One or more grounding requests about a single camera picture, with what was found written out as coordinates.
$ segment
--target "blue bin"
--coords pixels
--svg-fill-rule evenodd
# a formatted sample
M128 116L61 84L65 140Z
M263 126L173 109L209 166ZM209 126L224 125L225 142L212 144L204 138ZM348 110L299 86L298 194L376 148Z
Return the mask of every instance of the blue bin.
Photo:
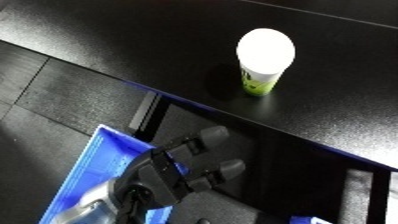
M153 147L145 142L100 125L39 224L49 224L55 215L74 206L86 191L120 176L135 157L151 148ZM146 216L146 223L166 223L171 209L170 206L150 210Z

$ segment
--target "white cup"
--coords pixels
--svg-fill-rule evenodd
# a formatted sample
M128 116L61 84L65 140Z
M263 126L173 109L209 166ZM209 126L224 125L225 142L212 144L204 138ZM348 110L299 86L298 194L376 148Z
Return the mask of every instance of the white cup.
M295 57L293 42L273 29L255 29L244 35L236 48L243 88L255 96L271 92Z

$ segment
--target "floor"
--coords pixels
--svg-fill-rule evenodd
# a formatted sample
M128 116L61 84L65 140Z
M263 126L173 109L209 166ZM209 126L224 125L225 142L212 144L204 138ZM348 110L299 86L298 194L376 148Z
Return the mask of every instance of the floor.
M0 42L0 223L37 223L95 128L106 124L128 133L145 93L106 75ZM394 219L396 174L390 189L387 181L383 191L385 184L375 187L376 180L384 179L375 178L374 167L292 136L173 105L152 144L217 124L226 125L231 138L202 161L241 158L247 164L244 175L218 189L229 198L282 220L318 216L359 224L380 214L385 217L382 199L389 193L387 220ZM172 223L194 223L193 216L187 217L190 213L214 216L206 206L213 199L188 197L176 207Z

